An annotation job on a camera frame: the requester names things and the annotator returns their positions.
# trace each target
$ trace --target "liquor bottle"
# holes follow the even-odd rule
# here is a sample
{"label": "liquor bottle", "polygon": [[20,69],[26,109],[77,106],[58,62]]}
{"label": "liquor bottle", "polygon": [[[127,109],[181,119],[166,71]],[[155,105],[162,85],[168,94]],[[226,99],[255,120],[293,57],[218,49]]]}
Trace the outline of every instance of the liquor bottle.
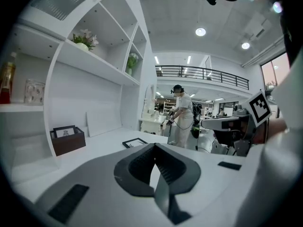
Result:
{"label": "liquor bottle", "polygon": [[0,71],[0,104],[10,104],[14,74],[16,69],[16,57],[17,53],[12,52],[10,54],[9,60],[2,65]]}

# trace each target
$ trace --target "white pants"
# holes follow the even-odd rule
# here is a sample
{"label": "white pants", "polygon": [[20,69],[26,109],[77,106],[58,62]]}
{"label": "white pants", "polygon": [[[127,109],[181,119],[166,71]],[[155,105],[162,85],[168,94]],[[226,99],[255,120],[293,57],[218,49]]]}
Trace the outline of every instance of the white pants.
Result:
{"label": "white pants", "polygon": [[190,134],[190,130],[193,124],[193,118],[178,118],[178,125],[175,131],[175,140],[171,142],[174,146],[182,148],[186,147],[186,142]]}

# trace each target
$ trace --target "ceiling pipe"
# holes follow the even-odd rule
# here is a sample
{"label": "ceiling pipe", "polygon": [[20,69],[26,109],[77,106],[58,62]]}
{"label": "ceiling pipe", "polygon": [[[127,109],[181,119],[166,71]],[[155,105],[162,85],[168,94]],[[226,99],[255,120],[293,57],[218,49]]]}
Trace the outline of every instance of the ceiling pipe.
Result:
{"label": "ceiling pipe", "polygon": [[246,66],[250,66],[253,64],[256,64],[260,58],[268,53],[269,51],[275,49],[278,45],[284,42],[284,36],[279,37],[275,42],[273,42],[270,46],[266,47],[264,50],[262,50],[259,54],[251,58],[248,62],[241,65],[243,68]]}

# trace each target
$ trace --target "potted plant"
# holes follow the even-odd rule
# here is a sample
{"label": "potted plant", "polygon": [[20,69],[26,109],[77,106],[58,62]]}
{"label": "potted plant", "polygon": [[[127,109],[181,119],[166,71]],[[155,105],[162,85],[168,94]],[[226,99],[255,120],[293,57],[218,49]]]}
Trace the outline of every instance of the potted plant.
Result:
{"label": "potted plant", "polygon": [[137,65],[139,56],[136,53],[130,53],[127,60],[127,74],[132,75],[132,69]]}
{"label": "potted plant", "polygon": [[97,41],[96,35],[90,35],[91,32],[88,29],[80,30],[83,35],[75,35],[73,34],[72,41],[76,43],[76,45],[84,51],[93,50],[93,47],[96,47],[99,42]]}

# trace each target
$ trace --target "cabinet door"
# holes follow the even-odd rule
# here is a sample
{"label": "cabinet door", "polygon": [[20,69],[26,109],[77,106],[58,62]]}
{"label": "cabinet door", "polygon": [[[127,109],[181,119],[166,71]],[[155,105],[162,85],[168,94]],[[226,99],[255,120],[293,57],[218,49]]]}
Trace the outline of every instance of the cabinet door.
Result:
{"label": "cabinet door", "polygon": [[101,0],[32,0],[19,23],[65,40],[82,17]]}

